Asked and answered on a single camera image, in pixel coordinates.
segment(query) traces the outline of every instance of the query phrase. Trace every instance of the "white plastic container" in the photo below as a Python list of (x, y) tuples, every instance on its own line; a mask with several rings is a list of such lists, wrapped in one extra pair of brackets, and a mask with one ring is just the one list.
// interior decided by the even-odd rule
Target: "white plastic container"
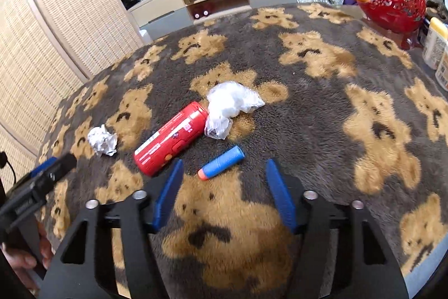
[(440, 86), (448, 92), (448, 43), (445, 44), (445, 50), (435, 72), (435, 78)]
[(447, 40), (447, 27), (437, 18), (431, 18), (428, 35), (425, 41), (425, 49), (423, 50), (423, 59), (431, 69), (437, 69), (440, 60), (442, 59)]

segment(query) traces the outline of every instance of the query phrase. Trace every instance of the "human hand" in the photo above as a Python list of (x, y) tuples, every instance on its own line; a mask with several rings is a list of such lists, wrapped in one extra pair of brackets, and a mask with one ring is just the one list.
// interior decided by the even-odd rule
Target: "human hand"
[[(40, 236), (40, 253), (42, 254), (43, 260), (42, 264), (44, 268), (48, 269), (50, 266), (50, 261), (53, 258), (52, 246), (50, 241), (46, 237), (45, 228), (42, 223), (37, 222), (37, 227)], [(26, 251), (18, 250), (15, 248), (7, 248), (5, 244), (2, 245), (1, 250), (3, 251), (4, 257), (9, 262), (13, 268), (16, 275), (22, 281), (23, 285), (27, 289), (37, 289), (35, 282), (30, 278), (27, 269), (32, 269), (37, 265), (36, 259)]]

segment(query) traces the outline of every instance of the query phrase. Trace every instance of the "woven bamboo panel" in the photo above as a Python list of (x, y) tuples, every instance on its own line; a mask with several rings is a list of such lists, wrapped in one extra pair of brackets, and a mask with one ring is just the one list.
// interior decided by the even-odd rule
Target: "woven bamboo panel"
[(76, 59), (96, 75), (143, 45), (120, 0), (37, 0)]
[(0, 0), (0, 29), (0, 121), (37, 153), (59, 102), (82, 82), (45, 36), (26, 0)]
[[(33, 166), (35, 158), (30, 154), (26, 154), (23, 149), (0, 129), (0, 151), (5, 151), (8, 155), (8, 161), (16, 172), (17, 179), (29, 172)], [(5, 191), (13, 186), (13, 173), (8, 165), (0, 170), (0, 178)]]

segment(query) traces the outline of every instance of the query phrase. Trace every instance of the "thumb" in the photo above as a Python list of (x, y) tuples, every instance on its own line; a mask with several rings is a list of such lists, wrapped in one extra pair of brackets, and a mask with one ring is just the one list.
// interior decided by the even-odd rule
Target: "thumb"
[(4, 257), (13, 269), (17, 268), (33, 268), (36, 266), (36, 259), (28, 252), (10, 248), (5, 250)]

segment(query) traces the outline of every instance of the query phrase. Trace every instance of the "bottle with yellow cap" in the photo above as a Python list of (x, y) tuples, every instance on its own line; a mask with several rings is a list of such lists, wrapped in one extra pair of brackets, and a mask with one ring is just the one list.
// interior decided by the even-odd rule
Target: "bottle with yellow cap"
[(440, 60), (442, 59), (447, 40), (447, 27), (436, 17), (431, 18), (425, 42), (425, 49), (423, 50), (423, 59), (431, 69), (437, 69)]

